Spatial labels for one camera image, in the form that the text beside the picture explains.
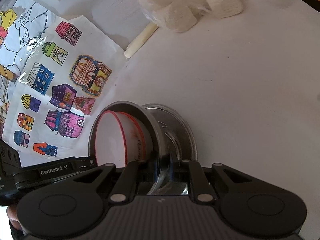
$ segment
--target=paper drawing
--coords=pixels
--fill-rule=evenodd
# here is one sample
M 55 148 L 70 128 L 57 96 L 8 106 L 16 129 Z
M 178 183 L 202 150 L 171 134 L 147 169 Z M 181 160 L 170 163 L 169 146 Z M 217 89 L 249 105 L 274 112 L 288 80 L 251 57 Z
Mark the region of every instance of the paper drawing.
M 30 109 L 34 112 L 39 111 L 41 101 L 32 97 L 31 95 L 23 95 L 21 97 L 21 102 L 26 109 Z
M 40 63 L 34 63 L 28 76 L 28 84 L 40 94 L 45 95 L 54 73 Z
M 90 56 L 79 56 L 72 67 L 70 78 L 89 95 L 99 96 L 111 69 Z
M 84 125 L 84 117 L 72 112 L 65 111 L 48 112 L 44 124 L 50 128 L 51 131 L 57 131 L 60 135 L 70 138 L 77 138 Z
M 19 146 L 28 147 L 30 135 L 23 131 L 15 131 L 13 141 Z
M 47 143 L 34 143 L 33 150 L 41 155 L 57 156 L 58 147 Z
M 84 96 L 81 96 L 75 99 L 74 104 L 76 105 L 77 110 L 80 110 L 82 113 L 88 115 L 92 110 L 94 101 L 94 98 L 84 98 Z
M 55 62 L 62 66 L 68 52 L 58 47 L 54 42 L 47 42 L 42 46 L 43 54 L 52 58 Z
M 77 91 L 68 84 L 52 87 L 50 103 L 56 107 L 70 110 L 77 95 Z
M 66 22 L 61 22 L 56 28 L 56 32 L 61 39 L 66 40 L 73 46 L 76 45 L 82 34 L 73 24 Z
M 0 138 L 17 78 L 54 18 L 33 0 L 0 1 Z
M 29 115 L 23 114 L 23 113 L 19 113 L 18 114 L 18 119 L 17 119 L 17 124 L 23 128 L 26 129 L 27 131 L 31 131 L 32 126 L 33 126 L 33 122 L 35 121 L 35 119 Z

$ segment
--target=white paper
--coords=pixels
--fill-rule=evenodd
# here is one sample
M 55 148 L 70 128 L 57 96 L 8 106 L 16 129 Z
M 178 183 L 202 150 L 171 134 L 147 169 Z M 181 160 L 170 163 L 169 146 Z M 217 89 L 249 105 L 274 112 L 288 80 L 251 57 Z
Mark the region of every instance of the white paper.
M 10 103 L 7 115 L 10 122 L 6 122 L 4 127 L 4 141 L 21 153 L 21 165 L 30 166 L 70 156 L 88 156 L 93 122 L 101 107 L 105 107 L 101 106 L 101 101 L 108 96 L 125 62 L 124 51 L 84 16 L 70 21 L 59 17 L 28 59 L 25 73 L 17 82 L 15 97 Z M 85 70 L 83 77 L 91 78 L 93 85 L 80 86 L 79 70 L 91 66 L 95 70 Z M 72 81 L 70 73 L 74 69 Z M 37 112 L 37 109 L 32 110 L 28 95 L 35 98 L 33 101 L 41 101 Z M 81 101 L 86 98 L 90 99 L 81 108 Z M 28 144 L 17 143 L 17 138 L 15 142 L 15 133 L 16 137 L 25 136 L 29 140 Z M 42 155 L 39 149 L 44 148 L 48 152 Z
M 8 107 L 36 42 L 56 15 L 33 0 L 0 1 L 0 137 Z

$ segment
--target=red roof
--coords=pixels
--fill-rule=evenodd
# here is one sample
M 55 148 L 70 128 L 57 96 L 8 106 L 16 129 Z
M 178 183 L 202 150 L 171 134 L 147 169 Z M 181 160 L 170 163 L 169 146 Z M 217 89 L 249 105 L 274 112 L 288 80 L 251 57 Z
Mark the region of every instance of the red roof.
M 66 35 L 69 30 L 71 23 L 61 22 L 56 28 L 56 32 L 59 34 L 60 38 L 63 39 L 64 35 Z

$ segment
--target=clear plastic bag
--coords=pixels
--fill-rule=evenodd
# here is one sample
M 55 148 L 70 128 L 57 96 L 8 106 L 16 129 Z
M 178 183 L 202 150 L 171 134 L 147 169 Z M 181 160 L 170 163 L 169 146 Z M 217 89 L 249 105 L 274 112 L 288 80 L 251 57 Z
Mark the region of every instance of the clear plastic bag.
M 144 15 L 166 29 L 185 32 L 205 13 L 217 18 L 242 12 L 240 0 L 138 0 Z

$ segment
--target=human hand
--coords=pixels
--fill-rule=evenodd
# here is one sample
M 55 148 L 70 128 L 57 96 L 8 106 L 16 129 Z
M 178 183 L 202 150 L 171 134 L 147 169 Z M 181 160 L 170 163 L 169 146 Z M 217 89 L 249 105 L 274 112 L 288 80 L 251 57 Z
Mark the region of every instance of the human hand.
M 17 205 L 13 204 L 7 207 L 7 215 L 12 226 L 17 230 L 22 230 L 20 222 L 17 217 Z

